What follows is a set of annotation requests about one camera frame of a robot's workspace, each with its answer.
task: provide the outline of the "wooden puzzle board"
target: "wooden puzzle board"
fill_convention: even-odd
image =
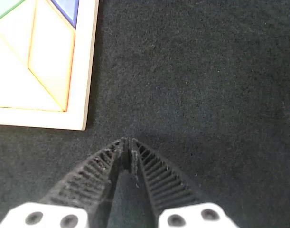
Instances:
[[[84,130],[98,0],[0,0],[0,124]]]

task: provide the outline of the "green tangram piece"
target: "green tangram piece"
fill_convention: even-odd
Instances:
[[[0,0],[0,19],[24,0]]]

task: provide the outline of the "blue tangram piece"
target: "blue tangram piece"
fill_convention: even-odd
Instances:
[[[76,28],[79,0],[52,0],[67,20]]]

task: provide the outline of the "dark gray carpet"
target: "dark gray carpet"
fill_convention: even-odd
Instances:
[[[290,227],[290,0],[102,0],[87,129],[0,126],[0,220],[121,136],[239,226]]]

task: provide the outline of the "tangram piece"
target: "tangram piece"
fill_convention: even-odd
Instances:
[[[38,1],[29,69],[63,111],[67,110],[75,31],[45,0]]]
[[[67,18],[71,25],[76,28],[77,11],[79,0],[52,0],[56,7]]]
[[[0,18],[17,7],[24,0],[0,0]]]
[[[0,107],[62,111],[1,37]]]
[[[25,0],[0,19],[1,37],[24,64],[29,57],[35,5],[35,0]]]

